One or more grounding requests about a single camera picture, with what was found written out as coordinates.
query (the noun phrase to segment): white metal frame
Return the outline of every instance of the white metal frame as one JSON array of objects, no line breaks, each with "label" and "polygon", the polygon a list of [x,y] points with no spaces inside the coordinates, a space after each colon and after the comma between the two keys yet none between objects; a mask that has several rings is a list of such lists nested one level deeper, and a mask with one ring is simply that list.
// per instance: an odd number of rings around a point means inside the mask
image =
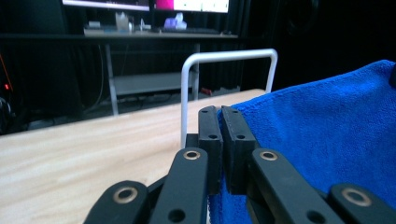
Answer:
[{"label": "white metal frame", "polygon": [[[268,72],[267,85],[265,93],[271,92],[274,81],[274,74],[277,64],[277,52],[274,49],[251,49],[251,50],[235,50],[223,52],[194,53],[183,64],[181,70],[181,141],[180,146],[186,146],[187,135],[187,114],[188,114],[188,96],[189,96],[189,72],[194,64],[198,63],[218,63],[226,61],[237,61],[257,58],[271,58],[271,66]],[[193,81],[195,88],[198,86],[198,76]]]}]

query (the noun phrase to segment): blue microfiber cloth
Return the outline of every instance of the blue microfiber cloth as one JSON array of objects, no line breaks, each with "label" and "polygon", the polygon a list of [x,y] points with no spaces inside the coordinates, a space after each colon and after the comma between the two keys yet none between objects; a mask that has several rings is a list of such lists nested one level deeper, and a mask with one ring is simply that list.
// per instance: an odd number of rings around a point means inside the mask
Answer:
[{"label": "blue microfiber cloth", "polygon": [[[353,183],[396,209],[395,63],[379,61],[356,71],[233,105],[262,147],[281,152],[316,189]],[[245,196],[222,181],[209,198],[211,223],[251,223]]]}]

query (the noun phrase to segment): desk leg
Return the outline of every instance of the desk leg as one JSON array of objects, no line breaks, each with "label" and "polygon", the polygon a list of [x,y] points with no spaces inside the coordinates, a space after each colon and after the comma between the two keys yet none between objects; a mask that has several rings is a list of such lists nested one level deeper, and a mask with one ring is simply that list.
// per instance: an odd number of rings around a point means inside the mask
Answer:
[{"label": "desk leg", "polygon": [[119,108],[117,106],[117,93],[116,86],[114,85],[113,77],[113,65],[111,62],[110,45],[106,45],[106,61],[107,61],[107,72],[108,72],[108,85],[110,88],[111,105],[113,107],[113,115],[119,114]]},{"label": "desk leg", "polygon": [[[194,46],[194,52],[199,53],[201,52],[201,45],[200,44],[195,44]],[[192,69],[193,75],[192,75],[192,96],[194,98],[194,101],[198,100],[198,89],[199,89],[199,64],[196,63]]]}]

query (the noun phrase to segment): monitor screen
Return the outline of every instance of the monitor screen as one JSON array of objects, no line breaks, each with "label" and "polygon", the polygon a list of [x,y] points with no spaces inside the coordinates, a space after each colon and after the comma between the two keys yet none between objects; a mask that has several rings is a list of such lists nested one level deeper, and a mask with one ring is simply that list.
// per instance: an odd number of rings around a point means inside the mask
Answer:
[{"label": "monitor screen", "polygon": [[149,0],[62,0],[66,6],[149,11]]},{"label": "monitor screen", "polygon": [[155,0],[155,9],[174,11],[228,12],[229,0]]}]

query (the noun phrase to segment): desk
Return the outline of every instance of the desk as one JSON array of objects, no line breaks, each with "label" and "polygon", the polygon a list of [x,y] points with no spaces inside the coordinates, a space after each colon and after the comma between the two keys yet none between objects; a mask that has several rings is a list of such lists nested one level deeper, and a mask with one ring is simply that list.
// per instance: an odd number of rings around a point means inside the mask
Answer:
[{"label": "desk", "polygon": [[[262,95],[242,91],[189,103],[198,111]],[[111,185],[150,185],[179,150],[180,104],[0,137],[0,223],[82,223]]]},{"label": "desk", "polygon": [[[124,38],[131,38],[132,40],[139,38],[237,38],[237,35],[201,35],[201,34],[172,34],[172,33],[152,33],[148,31],[137,32],[106,32],[103,30],[84,29],[84,34],[87,37],[114,37],[120,36]],[[200,52],[200,43],[194,44],[194,50],[191,54]],[[106,65],[108,73],[108,85],[110,89],[111,104],[113,114],[118,115],[119,109],[117,104],[117,96],[144,93],[150,91],[167,91],[181,88],[181,73],[160,73],[160,74],[143,74],[143,75],[129,75],[117,77],[113,74],[113,65],[111,61],[110,45],[106,44]],[[192,95],[194,100],[198,100],[198,86],[199,86],[199,64],[196,64],[191,72],[192,76],[189,82],[189,87],[192,87]]]}]

